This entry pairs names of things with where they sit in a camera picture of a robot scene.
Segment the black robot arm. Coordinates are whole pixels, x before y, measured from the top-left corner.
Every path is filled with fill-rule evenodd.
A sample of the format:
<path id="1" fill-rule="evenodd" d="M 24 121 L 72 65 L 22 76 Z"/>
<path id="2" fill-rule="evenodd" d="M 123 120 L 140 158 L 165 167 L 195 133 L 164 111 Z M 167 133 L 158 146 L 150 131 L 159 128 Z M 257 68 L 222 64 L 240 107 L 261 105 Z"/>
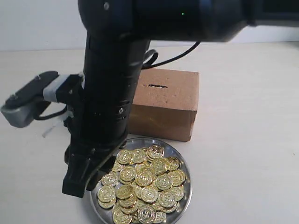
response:
<path id="1" fill-rule="evenodd" d="M 80 0 L 87 30 L 84 83 L 73 110 L 62 192 L 83 197 L 128 134 L 128 117 L 152 40 L 227 42 L 246 26 L 297 26 L 296 0 Z"/>

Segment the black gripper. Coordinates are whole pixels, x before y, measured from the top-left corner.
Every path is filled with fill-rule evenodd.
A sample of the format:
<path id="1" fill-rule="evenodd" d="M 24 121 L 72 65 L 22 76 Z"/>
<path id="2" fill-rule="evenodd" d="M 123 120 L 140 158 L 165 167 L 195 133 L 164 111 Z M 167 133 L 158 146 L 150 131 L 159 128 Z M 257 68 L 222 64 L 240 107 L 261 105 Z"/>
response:
<path id="1" fill-rule="evenodd" d="M 83 198 L 85 191 L 93 191 L 102 177 L 112 171 L 116 156 L 115 151 L 125 144 L 128 136 L 125 130 L 121 136 L 101 139 L 96 134 L 94 140 L 81 137 L 74 131 L 70 133 L 70 144 L 64 154 L 68 165 L 63 179 L 62 193 Z M 100 168 L 91 178 L 93 168 Z"/>

